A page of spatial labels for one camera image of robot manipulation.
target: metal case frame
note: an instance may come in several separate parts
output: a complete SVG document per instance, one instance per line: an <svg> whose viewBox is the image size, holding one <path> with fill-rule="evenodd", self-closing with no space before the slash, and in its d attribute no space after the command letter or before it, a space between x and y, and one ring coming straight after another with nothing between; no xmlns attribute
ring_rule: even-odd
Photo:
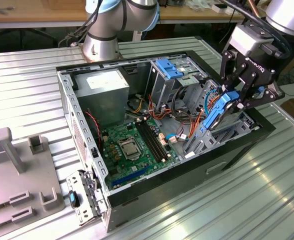
<svg viewBox="0 0 294 240"><path fill-rule="evenodd" d="M92 165L95 176L97 176L101 183L103 183L102 176L107 174L107 168L104 162L102 162L102 158L90 131L86 129L88 125L82 114L82 110L75 104L77 103L77 98L73 93L73 88L77 86L75 86L75 81L73 80L74 74L89 73L112 67L114 64L122 61L132 63L146 60L146 58L152 59L152 57L177 55L187 55L218 84L222 84L220 76L194 51L173 52L157 54L156 56L145 56L144 58L127 58L57 68L63 110L73 138L78 145L79 154L82 157L82 161L84 161L83 165L88 167L87 170L91 170L89 165ZM256 109L252 108L245 112L260 126L259 129L228 141L224 145L200 156L195 155L190 160L149 179L131 185L131 187L117 191L114 194L107 193L105 200L108 210L102 215L107 231L121 226L160 204L200 185L221 171L230 168L254 147L255 144L265 139L275 130L275 127Z"/></svg>

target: green motherboard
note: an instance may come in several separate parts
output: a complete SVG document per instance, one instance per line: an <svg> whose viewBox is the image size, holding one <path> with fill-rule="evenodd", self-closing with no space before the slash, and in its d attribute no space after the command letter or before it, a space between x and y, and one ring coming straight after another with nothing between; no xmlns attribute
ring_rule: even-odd
<svg viewBox="0 0 294 240"><path fill-rule="evenodd" d="M109 172L105 178L109 190L180 162L170 143L161 141L161 134L152 118L102 131L102 157Z"/></svg>

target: robotiq logo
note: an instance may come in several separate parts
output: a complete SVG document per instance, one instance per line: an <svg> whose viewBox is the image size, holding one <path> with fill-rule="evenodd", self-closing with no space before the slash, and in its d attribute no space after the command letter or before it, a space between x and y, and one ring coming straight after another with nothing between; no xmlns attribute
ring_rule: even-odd
<svg viewBox="0 0 294 240"><path fill-rule="evenodd" d="M260 66L259 64L255 63L253 60L251 60L249 57L245 58L246 61L251 62L256 68L258 68L262 73L265 72L265 68Z"/></svg>

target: open computer tower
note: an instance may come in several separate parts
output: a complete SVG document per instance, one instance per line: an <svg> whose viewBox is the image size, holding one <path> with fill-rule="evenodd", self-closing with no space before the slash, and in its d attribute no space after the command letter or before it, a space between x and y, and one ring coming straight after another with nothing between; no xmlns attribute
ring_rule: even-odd
<svg viewBox="0 0 294 240"><path fill-rule="evenodd" d="M275 129L252 108L200 139L222 82L194 51L63 66L57 75L83 165L67 178L80 225L101 217L111 231L232 167ZM190 134L188 119L198 116Z"/></svg>

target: aluminum slotted table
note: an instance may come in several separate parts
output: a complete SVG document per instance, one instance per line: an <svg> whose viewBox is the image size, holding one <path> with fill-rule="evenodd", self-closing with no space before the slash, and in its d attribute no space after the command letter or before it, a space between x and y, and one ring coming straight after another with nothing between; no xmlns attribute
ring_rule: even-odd
<svg viewBox="0 0 294 240"><path fill-rule="evenodd" d="M194 50L217 72L221 57L194 37L125 42L124 57ZM100 219L79 228L65 178L82 168L65 120L56 66L84 63L78 48L0 53L0 127L15 141L48 138L64 210L0 239L293 239L294 120L279 103L258 110L276 130L237 165L184 195L106 233ZM294 91L294 84L284 88Z"/></svg>

